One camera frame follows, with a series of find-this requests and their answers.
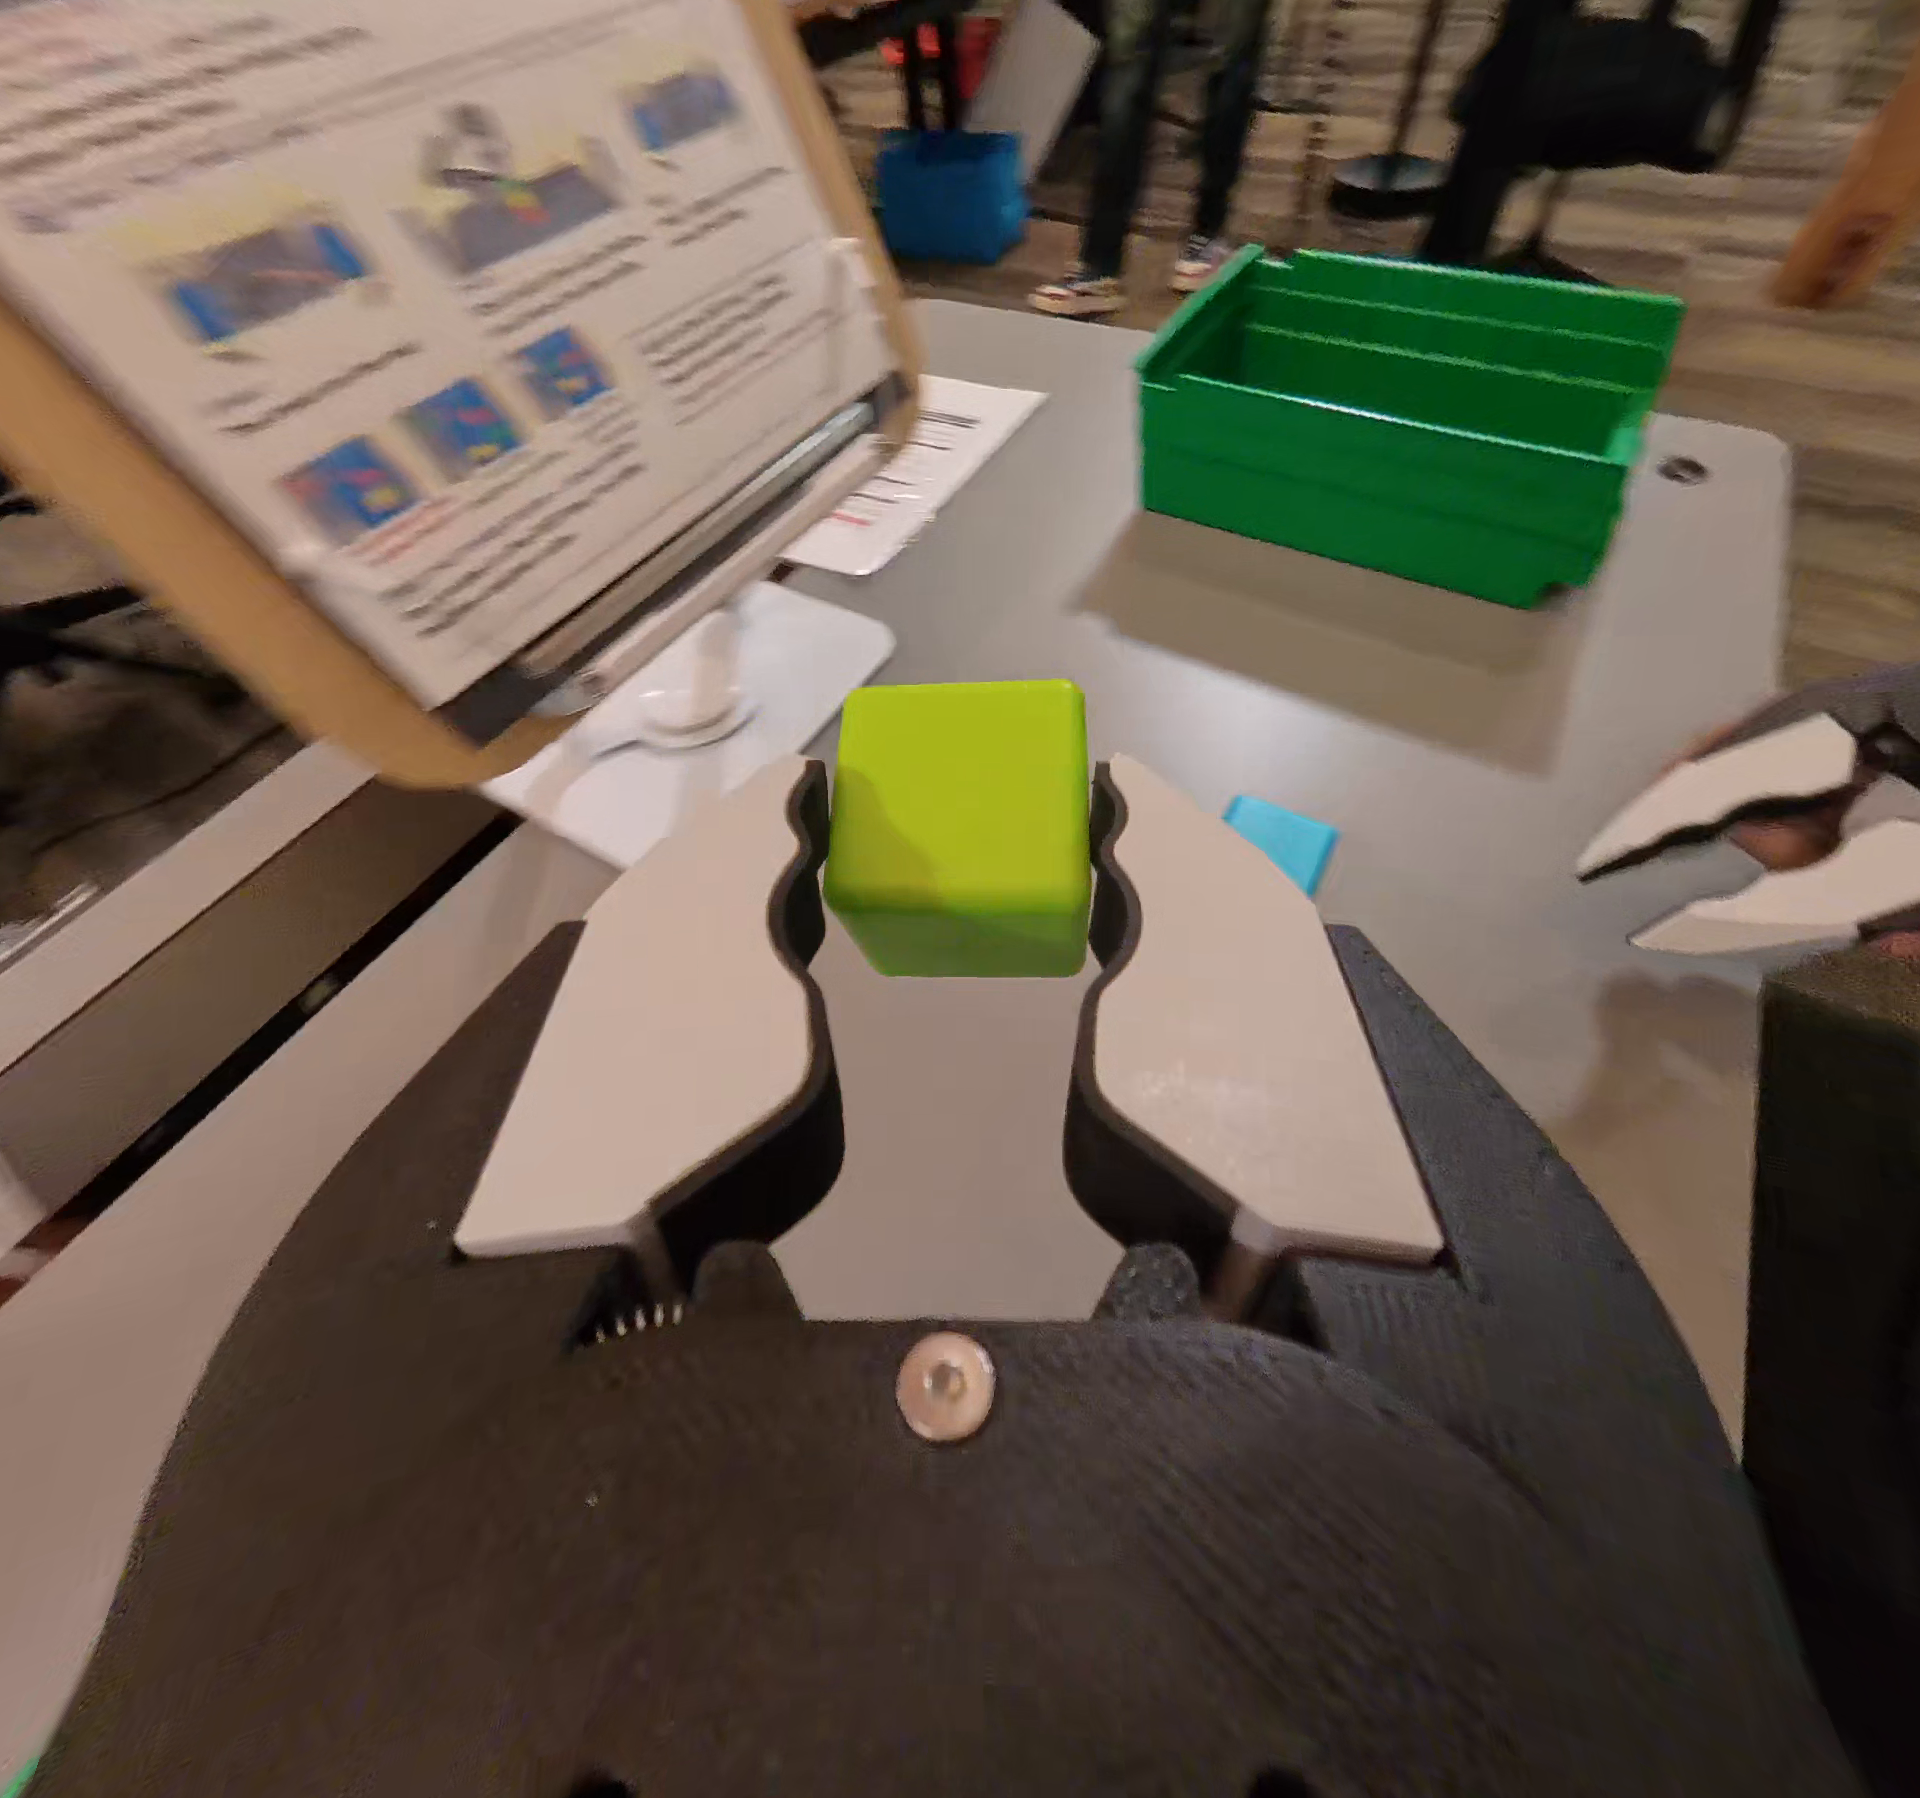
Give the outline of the lime green cube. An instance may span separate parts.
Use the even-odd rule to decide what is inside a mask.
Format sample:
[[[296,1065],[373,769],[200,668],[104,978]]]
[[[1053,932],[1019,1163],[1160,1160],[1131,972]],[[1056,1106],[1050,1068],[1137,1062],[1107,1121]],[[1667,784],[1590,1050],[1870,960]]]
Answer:
[[[877,975],[1068,978],[1089,956],[1089,710],[1068,679],[847,695],[824,898]]]

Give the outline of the blue plastic tub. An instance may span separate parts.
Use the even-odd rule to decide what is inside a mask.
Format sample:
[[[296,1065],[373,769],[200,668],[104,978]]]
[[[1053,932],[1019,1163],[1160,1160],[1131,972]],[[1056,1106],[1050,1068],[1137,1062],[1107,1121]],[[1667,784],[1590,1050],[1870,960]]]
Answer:
[[[996,264],[1026,237],[1019,134],[885,130],[873,209],[895,263]]]

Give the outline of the red item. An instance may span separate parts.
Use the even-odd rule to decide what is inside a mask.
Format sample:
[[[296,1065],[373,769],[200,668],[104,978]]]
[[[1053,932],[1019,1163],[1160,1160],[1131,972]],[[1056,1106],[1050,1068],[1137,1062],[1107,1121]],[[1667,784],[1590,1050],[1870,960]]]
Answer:
[[[987,78],[1002,18],[970,11],[950,24],[950,28],[935,24],[917,24],[916,46],[920,63],[938,78],[941,60],[950,49],[956,99],[970,105],[979,96],[979,87]]]

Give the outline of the black round base pole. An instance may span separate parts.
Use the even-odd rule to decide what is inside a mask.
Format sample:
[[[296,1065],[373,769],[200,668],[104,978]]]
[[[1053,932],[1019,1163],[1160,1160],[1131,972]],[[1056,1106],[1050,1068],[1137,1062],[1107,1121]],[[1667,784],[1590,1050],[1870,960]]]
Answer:
[[[1450,0],[1426,0],[1418,39],[1403,72],[1400,99],[1388,143],[1371,154],[1336,160],[1326,204],[1350,221],[1403,221],[1423,212],[1438,194],[1445,170],[1438,158],[1409,148],[1423,91],[1435,64],[1438,42],[1450,18]]]

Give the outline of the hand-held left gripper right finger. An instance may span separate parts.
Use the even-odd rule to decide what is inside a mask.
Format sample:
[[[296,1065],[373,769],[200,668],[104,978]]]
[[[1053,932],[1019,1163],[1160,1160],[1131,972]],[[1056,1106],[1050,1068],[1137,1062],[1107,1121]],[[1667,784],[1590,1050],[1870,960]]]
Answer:
[[[1311,898],[1132,756],[1096,766],[1090,868],[1077,1203],[1178,1248],[1229,1320],[1286,1260],[1435,1267],[1442,1223]]]

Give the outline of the wooden beam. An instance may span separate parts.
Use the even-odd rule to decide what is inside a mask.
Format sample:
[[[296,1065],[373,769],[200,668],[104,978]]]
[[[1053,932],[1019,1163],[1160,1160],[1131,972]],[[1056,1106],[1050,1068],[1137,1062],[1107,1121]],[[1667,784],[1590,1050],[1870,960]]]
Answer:
[[[1864,125],[1821,201],[1798,225],[1770,280],[1776,306],[1857,300],[1918,230],[1918,55]]]

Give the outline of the grey desk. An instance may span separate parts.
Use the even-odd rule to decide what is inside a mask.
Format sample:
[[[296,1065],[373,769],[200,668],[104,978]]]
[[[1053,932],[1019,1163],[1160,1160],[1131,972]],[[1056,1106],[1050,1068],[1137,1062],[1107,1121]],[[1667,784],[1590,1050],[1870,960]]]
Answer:
[[[1138,334],[928,300],[935,368],[1046,401],[867,580],[800,583],[895,632],[885,681],[1068,676],[1096,755],[1201,807],[1341,829],[1357,923],[1599,1190],[1740,1437],[1757,972],[1624,936],[1734,880],[1724,851],[1576,884],[1570,862],[1784,643],[1788,453],[1655,418],[1596,580],[1503,610],[1137,512]],[[1710,468],[1658,477],[1667,453]],[[206,1357],[311,1191],[478,1004],[607,883],[482,835],[344,995],[2,1305],[2,1774],[57,1728]]]

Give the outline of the person's black clothed legs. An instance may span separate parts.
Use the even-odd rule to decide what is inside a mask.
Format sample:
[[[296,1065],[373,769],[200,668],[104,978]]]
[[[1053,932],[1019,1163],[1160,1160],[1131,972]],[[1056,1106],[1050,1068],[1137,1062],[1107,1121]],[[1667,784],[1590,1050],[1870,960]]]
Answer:
[[[1751,1217],[1740,1464],[1842,1747],[1913,1795],[1913,960],[1764,978]]]

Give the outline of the grey table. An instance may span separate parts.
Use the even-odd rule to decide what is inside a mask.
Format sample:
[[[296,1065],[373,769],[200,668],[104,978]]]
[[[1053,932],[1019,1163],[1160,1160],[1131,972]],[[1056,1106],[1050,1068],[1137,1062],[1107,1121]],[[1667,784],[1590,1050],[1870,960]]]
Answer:
[[[472,793],[288,755],[2,960],[2,1244],[16,1247],[499,826]]]

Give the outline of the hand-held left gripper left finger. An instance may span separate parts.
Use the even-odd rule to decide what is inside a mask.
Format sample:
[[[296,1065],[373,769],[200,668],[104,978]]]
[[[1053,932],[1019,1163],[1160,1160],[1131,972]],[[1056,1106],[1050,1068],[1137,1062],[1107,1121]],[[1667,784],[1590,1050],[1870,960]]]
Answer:
[[[588,913],[452,1244],[628,1253],[654,1296],[794,1232],[844,1166],[812,975],[828,774],[782,756],[661,838]]]

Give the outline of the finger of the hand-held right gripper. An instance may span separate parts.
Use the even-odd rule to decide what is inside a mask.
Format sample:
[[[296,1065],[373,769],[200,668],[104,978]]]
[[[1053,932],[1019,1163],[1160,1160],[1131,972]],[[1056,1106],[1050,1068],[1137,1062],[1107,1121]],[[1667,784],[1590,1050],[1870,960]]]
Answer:
[[[1576,854],[1576,880],[1699,845],[1739,826],[1779,822],[1842,802],[1860,772],[1860,735],[1827,713],[1719,741],[1672,763],[1628,798]]]
[[[1827,859],[1699,898],[1631,936],[1663,953],[1833,947],[1918,930],[1918,822],[1849,835]]]

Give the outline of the green plastic bin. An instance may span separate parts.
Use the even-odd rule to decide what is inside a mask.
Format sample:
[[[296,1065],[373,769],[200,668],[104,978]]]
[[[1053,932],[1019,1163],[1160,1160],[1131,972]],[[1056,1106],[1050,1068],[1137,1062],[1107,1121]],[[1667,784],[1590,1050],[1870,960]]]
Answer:
[[[1611,550],[1688,304],[1238,249],[1137,358],[1138,503],[1529,610]]]

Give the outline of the blue cube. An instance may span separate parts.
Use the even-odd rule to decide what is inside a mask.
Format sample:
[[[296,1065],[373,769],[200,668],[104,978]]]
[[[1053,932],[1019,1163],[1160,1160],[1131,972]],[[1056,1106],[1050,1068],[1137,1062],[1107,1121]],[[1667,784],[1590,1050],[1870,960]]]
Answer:
[[[1248,793],[1235,795],[1222,822],[1262,848],[1306,898],[1314,898],[1339,848],[1339,829]]]

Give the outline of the laminated paper sheet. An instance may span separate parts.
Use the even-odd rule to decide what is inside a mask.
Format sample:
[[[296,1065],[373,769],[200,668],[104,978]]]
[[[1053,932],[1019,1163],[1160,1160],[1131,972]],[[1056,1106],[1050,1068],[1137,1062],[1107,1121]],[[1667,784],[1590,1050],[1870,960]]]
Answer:
[[[870,579],[885,570],[1046,401],[1043,389],[925,376],[901,449],[788,550],[791,570]]]

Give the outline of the white board panel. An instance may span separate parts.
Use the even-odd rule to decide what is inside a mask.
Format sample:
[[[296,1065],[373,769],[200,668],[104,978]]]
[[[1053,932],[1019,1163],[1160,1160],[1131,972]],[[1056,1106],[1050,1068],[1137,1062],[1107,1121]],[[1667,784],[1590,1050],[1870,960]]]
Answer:
[[[1004,134],[1029,190],[1061,140],[1096,64],[1096,36],[1058,0],[1014,0],[970,99],[970,134]]]

